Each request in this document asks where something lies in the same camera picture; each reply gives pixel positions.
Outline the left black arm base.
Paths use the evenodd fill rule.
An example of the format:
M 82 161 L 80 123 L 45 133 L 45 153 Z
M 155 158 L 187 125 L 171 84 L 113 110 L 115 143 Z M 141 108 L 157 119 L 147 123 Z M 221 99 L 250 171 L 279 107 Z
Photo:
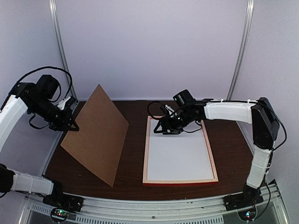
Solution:
M 61 182 L 50 179 L 54 184 L 50 195 L 43 195 L 43 203 L 65 209 L 70 212 L 80 212 L 83 206 L 84 199 L 80 196 L 68 195 L 63 192 Z

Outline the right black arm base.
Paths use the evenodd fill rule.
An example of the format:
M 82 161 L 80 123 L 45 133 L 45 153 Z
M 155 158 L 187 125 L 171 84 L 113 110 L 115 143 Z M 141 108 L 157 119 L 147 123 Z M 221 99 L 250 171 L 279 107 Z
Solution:
M 223 198 L 226 211 L 252 207 L 264 201 L 260 188 L 253 188 L 245 184 L 241 193 L 229 194 Z

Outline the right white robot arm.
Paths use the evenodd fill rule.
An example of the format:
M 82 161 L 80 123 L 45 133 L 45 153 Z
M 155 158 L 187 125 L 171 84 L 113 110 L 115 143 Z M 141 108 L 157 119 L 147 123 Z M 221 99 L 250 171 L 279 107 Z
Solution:
M 238 124 L 253 154 L 239 201 L 244 206 L 251 205 L 270 170 L 274 151 L 278 149 L 275 143 L 283 126 L 270 100 L 267 97 L 257 100 L 196 100 L 188 90 L 179 92 L 173 100 L 178 105 L 175 110 L 160 104 L 164 115 L 155 118 L 154 133 L 181 134 L 190 123 L 204 120 L 227 120 Z

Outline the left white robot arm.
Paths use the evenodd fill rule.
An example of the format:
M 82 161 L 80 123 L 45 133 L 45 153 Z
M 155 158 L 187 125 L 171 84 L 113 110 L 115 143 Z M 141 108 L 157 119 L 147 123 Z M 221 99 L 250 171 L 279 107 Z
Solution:
M 48 196 L 57 207 L 67 203 L 60 184 L 41 175 L 54 132 L 79 131 L 74 97 L 54 100 L 61 85 L 52 75 L 36 83 L 19 82 L 0 110 L 0 193 L 14 191 Z

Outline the brown cardboard backing board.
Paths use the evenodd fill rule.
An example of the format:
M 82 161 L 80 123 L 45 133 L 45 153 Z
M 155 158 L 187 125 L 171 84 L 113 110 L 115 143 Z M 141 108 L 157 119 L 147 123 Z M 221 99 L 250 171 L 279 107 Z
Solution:
M 68 132 L 61 146 L 109 186 L 114 185 L 128 122 L 98 85 L 75 119 L 78 132 Z

